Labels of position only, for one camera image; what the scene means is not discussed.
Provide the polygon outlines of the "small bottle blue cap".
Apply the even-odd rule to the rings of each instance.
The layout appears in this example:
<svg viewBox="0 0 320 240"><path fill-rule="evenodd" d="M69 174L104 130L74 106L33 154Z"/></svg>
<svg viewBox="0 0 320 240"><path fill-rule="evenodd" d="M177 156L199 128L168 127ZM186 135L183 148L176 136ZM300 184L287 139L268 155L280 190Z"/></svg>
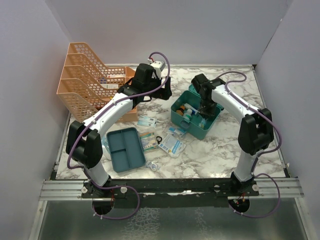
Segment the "small bottle blue cap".
<svg viewBox="0 0 320 240"><path fill-rule="evenodd" d="M197 110L194 110L192 108L188 108L185 113L185 115L188 115L188 116L192 116L192 115L197 115L198 114L198 111Z"/></svg>

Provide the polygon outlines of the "clear blue swab bag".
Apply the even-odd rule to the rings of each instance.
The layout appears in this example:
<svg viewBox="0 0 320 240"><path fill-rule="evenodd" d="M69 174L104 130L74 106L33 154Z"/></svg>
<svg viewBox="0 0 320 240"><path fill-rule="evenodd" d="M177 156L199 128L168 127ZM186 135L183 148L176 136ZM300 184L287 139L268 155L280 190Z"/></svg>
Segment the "clear blue swab bag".
<svg viewBox="0 0 320 240"><path fill-rule="evenodd" d="M208 120L205 119L205 118L202 118L202 120L198 124L198 127L200 127L201 129L205 130L207 128L207 125L208 125Z"/></svg>

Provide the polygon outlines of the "white bottle green label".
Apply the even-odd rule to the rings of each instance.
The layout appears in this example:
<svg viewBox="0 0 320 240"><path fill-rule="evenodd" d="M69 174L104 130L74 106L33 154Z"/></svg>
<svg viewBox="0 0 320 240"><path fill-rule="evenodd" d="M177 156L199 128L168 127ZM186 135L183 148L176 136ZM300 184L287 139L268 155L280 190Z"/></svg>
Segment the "white bottle green label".
<svg viewBox="0 0 320 240"><path fill-rule="evenodd" d="M190 122L192 118L192 111L187 111L183 114L183 119L185 122Z"/></svg>

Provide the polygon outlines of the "brown iodine bottle orange cap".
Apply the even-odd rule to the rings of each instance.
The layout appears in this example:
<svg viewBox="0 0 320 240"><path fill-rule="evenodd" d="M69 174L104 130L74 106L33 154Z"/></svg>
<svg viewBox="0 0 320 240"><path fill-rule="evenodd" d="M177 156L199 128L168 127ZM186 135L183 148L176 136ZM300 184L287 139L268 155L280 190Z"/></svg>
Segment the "brown iodine bottle orange cap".
<svg viewBox="0 0 320 240"><path fill-rule="evenodd" d="M176 111L175 111L178 115L183 116L184 112L185 112L185 106L181 105Z"/></svg>

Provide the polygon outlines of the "green medicine box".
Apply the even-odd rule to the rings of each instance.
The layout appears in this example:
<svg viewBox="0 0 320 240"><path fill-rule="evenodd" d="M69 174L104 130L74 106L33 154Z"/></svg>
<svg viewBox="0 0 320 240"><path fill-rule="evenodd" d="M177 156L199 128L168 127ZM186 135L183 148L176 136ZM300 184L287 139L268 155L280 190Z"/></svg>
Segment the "green medicine box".
<svg viewBox="0 0 320 240"><path fill-rule="evenodd" d="M187 133L191 134L198 140L203 140L214 125L221 111L224 110L224 108L218 104L215 109L215 116L207 119L207 128L201 129L200 127L198 127L198 124L203 117L199 113L197 115L192 115L190 122L184 121L183 116L176 113L176 110L180 106L185 107L185 113L185 111L188 109L185 104L189 104L194 110L198 110L200 107L201 97L196 92L192 84L190 84L188 90L184 91L181 96L179 96L177 100L171 105L170 119L171 122L177 125L179 128L184 129Z"/></svg>

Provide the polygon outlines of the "small blue white box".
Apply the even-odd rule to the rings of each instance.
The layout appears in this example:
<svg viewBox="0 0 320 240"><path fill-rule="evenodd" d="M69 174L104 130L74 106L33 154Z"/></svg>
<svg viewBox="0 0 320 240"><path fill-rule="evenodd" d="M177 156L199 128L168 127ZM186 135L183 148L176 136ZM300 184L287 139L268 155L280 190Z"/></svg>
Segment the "small blue white box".
<svg viewBox="0 0 320 240"><path fill-rule="evenodd" d="M167 134L171 134L173 136L176 136L178 138L183 138L186 134L186 131L182 128L178 128L178 127L174 127L174 126L170 126L167 131Z"/></svg>

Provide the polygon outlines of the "green orange bandage box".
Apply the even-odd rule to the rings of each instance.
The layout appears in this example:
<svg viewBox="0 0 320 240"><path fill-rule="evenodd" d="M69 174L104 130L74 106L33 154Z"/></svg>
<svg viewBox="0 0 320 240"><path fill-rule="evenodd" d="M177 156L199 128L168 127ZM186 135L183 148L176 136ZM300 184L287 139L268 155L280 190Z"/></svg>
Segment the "green orange bandage box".
<svg viewBox="0 0 320 240"><path fill-rule="evenodd" d="M158 141L154 132L141 133L140 141L144 152L158 148Z"/></svg>

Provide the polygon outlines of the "white blue gauze pack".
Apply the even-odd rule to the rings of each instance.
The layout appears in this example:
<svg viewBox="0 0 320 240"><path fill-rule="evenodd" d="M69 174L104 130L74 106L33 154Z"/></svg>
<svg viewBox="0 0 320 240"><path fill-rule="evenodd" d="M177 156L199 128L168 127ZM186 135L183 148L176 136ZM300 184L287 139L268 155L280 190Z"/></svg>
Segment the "white blue gauze pack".
<svg viewBox="0 0 320 240"><path fill-rule="evenodd" d="M186 145L178 138L168 133L166 137L158 144L158 147L172 158L177 158L186 148Z"/></svg>

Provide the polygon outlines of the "teal divided tray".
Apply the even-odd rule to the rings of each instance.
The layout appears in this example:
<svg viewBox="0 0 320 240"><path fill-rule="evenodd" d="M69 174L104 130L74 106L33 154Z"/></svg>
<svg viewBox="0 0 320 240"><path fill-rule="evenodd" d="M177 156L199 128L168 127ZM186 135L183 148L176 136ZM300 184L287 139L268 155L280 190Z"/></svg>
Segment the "teal divided tray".
<svg viewBox="0 0 320 240"><path fill-rule="evenodd" d="M122 173L143 167L146 158L140 136L134 127L110 131L106 134L113 170Z"/></svg>

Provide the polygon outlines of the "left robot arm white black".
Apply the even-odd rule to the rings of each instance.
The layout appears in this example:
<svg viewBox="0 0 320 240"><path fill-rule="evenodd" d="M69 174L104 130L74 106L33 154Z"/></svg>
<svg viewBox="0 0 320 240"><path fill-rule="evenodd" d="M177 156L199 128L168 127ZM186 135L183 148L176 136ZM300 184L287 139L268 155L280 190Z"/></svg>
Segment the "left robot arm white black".
<svg viewBox="0 0 320 240"><path fill-rule="evenodd" d="M65 150L68 159L78 162L77 168L94 183L93 191L97 196L106 197L111 190L110 175L101 162L102 135L123 115L144 102L146 96L162 100L171 97L170 76L162 78L164 68L170 69L170 64L164 61L139 64L134 76L117 90L109 103L83 122L75 120L69 126Z"/></svg>

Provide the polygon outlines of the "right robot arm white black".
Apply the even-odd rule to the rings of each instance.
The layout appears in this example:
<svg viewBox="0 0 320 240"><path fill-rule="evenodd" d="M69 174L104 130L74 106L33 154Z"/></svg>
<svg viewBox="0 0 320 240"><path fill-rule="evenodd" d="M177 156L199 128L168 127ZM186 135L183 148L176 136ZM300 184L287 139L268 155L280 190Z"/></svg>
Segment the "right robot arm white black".
<svg viewBox="0 0 320 240"><path fill-rule="evenodd" d="M230 191L240 196L247 191L247 183L254 177L258 155L274 140L272 114L267 108L251 106L231 92L221 78L209 80L204 74L198 74L191 80L191 84L200 96L198 112L203 118L214 116L215 108L221 105L240 124L237 141L241 153L231 174L233 181L229 184Z"/></svg>

